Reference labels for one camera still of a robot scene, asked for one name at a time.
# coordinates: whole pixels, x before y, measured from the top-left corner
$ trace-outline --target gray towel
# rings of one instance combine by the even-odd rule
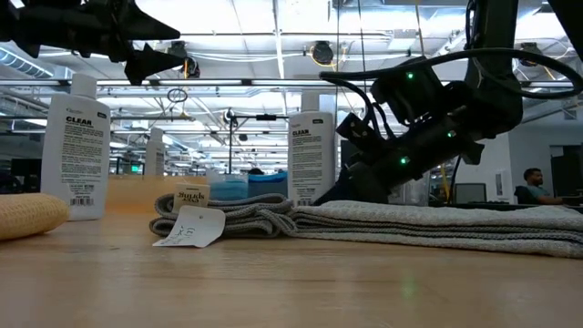
[[[156,200],[154,207],[160,217],[151,221],[149,228],[159,236],[168,236],[178,218],[178,214],[172,213],[173,202],[173,194],[161,196]],[[208,207],[225,212],[227,217],[223,232],[225,237],[271,238],[278,236],[280,230],[265,216],[258,214],[259,211],[287,213],[292,209],[292,202],[280,194],[267,194],[246,200],[209,200]]]
[[[583,215],[563,207],[460,210],[339,200],[321,207],[287,211],[289,202],[285,205],[275,210],[265,204],[245,208],[244,224],[256,221],[253,229],[236,224],[236,220],[229,219],[233,214],[227,213],[225,235],[275,237],[282,234],[296,238],[583,258]],[[156,220],[152,223],[150,228],[158,233]]]

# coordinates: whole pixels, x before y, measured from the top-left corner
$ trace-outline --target ceiling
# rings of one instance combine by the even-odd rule
[[[169,147],[172,162],[180,164],[196,160],[222,167],[224,163],[221,162],[229,156],[226,146],[229,136],[220,133],[210,136],[209,133],[225,130],[227,125],[223,115],[228,109],[236,115],[294,115],[302,108],[302,94],[306,91],[336,94],[335,88],[325,84],[306,87],[306,84],[296,83],[294,86],[294,79],[317,79],[319,72],[335,68],[349,72],[393,67],[410,56],[421,55],[422,50],[426,56],[439,56],[463,49],[466,0],[434,0],[430,5],[420,7],[423,47],[416,33],[418,25],[414,3],[414,0],[397,0],[392,2],[395,5],[383,5],[381,0],[362,0],[361,20],[358,1],[350,0],[345,1],[340,11],[333,6],[331,9],[328,0],[138,0],[142,11],[181,32],[180,40],[187,43],[189,55],[197,60],[201,79],[285,79],[280,86],[258,83],[253,87],[225,87],[213,86],[211,82],[206,86],[190,85],[184,87],[189,99],[174,106],[167,100],[166,94],[176,86],[124,86],[124,81],[121,81],[125,79],[124,66],[111,63],[103,56],[85,59],[63,49],[44,47],[40,58],[34,59],[11,43],[0,44],[0,49],[50,72],[53,77],[63,78],[70,72],[76,72],[100,80],[115,80],[107,87],[107,81],[102,81],[98,91],[99,101],[111,107],[112,117],[159,119],[118,120],[114,122],[113,129],[162,128],[168,131],[174,142]],[[544,8],[541,0],[520,2],[516,48],[525,42],[536,42],[545,55],[572,66],[579,65],[580,60],[557,18]],[[311,48],[316,41],[329,42],[340,60],[337,67],[321,67],[312,60]],[[149,43],[160,51],[169,46],[169,42],[157,40]],[[144,43],[135,42],[134,46],[143,47]],[[463,79],[466,65],[466,61],[455,61],[435,67],[435,72],[444,81]],[[520,80],[531,81],[562,78],[543,67],[523,67],[518,63],[515,63],[515,74]],[[29,80],[33,77],[14,66],[0,65],[0,78]],[[151,78],[177,79],[182,76],[176,70],[169,70]],[[26,85],[10,88],[24,97],[32,97],[46,104],[50,103],[52,94],[61,90],[59,87]],[[346,90],[339,93],[337,102],[340,119],[351,111],[361,113],[364,106],[358,96]],[[526,113],[529,107],[538,105],[526,102]],[[160,116],[163,115],[163,108],[166,113],[164,118]],[[169,119],[170,112],[166,109],[170,108],[173,118],[183,113],[190,120]],[[393,128],[404,131],[390,110],[386,114]],[[42,128],[30,122],[21,121],[18,124],[19,128]],[[284,119],[272,122],[248,120],[239,131],[248,135],[248,140],[239,141],[236,138],[233,141],[239,151],[233,160],[233,167],[284,168],[287,158],[286,129],[287,121]],[[273,133],[261,133],[268,130]],[[127,145],[114,152],[134,149],[139,158],[144,142],[140,135],[114,136],[116,142]]]

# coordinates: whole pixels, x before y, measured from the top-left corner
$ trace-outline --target desk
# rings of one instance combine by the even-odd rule
[[[154,248],[151,215],[0,243],[0,327],[581,327],[583,261],[279,239]]]

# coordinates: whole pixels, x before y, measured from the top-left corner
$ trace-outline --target white plastic bottle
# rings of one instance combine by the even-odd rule
[[[321,111],[290,117],[288,133],[288,198],[312,205],[334,185],[334,117]]]
[[[149,133],[149,140],[146,143],[146,168],[144,175],[163,176],[164,175],[164,155],[166,145],[164,144],[164,132],[159,128],[152,128]]]
[[[48,110],[41,192],[69,204],[69,220],[100,219],[105,210],[110,111],[96,92],[93,77],[74,74],[71,94],[54,95]]]

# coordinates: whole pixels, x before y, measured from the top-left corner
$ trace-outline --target computer monitor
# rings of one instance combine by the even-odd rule
[[[485,183],[456,183],[454,185],[454,203],[487,202]]]

